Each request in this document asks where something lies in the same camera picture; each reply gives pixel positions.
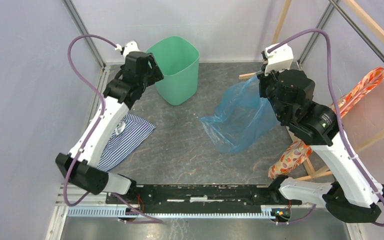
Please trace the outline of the blue plastic trash bag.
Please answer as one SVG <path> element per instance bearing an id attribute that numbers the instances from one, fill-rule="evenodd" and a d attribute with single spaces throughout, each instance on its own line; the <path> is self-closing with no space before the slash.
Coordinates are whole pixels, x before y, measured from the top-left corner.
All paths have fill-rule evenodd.
<path id="1" fill-rule="evenodd" d="M 222 153 L 235 154 L 279 125 L 268 99 L 260 97 L 259 79 L 229 87 L 215 107 L 214 114 L 200 118 L 206 134 Z"/>

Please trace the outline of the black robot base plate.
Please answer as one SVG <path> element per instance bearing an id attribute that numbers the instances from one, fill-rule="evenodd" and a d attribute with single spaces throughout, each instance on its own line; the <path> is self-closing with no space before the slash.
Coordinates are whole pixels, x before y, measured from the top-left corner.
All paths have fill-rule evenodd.
<path id="1" fill-rule="evenodd" d="M 143 204 L 146 214 L 251 214 L 261 206 L 302 204 L 256 184 L 144 184 L 131 187 L 122 199 Z"/>

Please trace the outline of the blue white striped cloth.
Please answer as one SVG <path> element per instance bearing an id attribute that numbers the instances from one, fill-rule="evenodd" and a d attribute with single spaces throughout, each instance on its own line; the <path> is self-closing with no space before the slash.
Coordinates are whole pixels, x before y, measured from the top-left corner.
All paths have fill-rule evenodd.
<path id="1" fill-rule="evenodd" d="M 108 172 L 127 159 L 147 139 L 156 126 L 128 113 L 116 126 L 101 154 L 97 169 Z"/>

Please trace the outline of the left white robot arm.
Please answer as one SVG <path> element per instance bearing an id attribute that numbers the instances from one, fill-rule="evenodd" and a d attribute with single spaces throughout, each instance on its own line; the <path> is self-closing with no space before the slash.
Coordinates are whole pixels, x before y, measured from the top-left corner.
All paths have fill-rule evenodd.
<path id="1" fill-rule="evenodd" d="M 104 148 L 116 126 L 139 100 L 146 88 L 162 80 L 164 75 L 152 53 L 132 51 L 123 68 L 103 91 L 103 103 L 80 140 L 69 151 L 55 159 L 66 183 L 97 195 L 115 192 L 125 204 L 133 203 L 137 190 L 132 181 L 120 174 L 98 169 Z"/>

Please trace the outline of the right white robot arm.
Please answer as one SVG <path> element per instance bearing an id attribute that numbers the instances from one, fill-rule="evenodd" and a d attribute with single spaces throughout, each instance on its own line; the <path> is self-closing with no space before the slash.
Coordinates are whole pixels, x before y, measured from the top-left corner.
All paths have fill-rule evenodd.
<path id="1" fill-rule="evenodd" d="M 315 82 L 303 71 L 290 69 L 256 74 L 259 94 L 268 99 L 277 120 L 315 153 L 332 174 L 332 183 L 315 183 L 288 176 L 275 178 L 269 199 L 275 204 L 298 200 L 323 206 L 345 223 L 377 224 L 384 208 L 384 184 L 377 182 L 351 149 L 337 113 L 313 101 Z"/>

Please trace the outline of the green plastic trash bin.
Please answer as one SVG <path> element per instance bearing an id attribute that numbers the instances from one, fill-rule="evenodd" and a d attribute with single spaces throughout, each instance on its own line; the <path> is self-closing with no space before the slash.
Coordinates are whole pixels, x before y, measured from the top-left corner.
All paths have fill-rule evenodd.
<path id="1" fill-rule="evenodd" d="M 191 98 L 198 89 L 198 49 L 180 36 L 164 38 L 148 50 L 163 73 L 163 80 L 156 82 L 160 96 L 172 106 L 178 106 Z"/>

